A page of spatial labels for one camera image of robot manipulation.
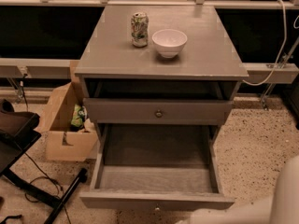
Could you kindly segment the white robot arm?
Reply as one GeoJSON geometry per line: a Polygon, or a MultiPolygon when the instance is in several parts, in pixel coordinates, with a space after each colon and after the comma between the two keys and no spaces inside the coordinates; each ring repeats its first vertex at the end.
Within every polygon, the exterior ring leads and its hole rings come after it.
{"type": "Polygon", "coordinates": [[[226,210],[199,209],[176,224],[299,224],[299,156],[283,166],[273,196],[226,210]]]}

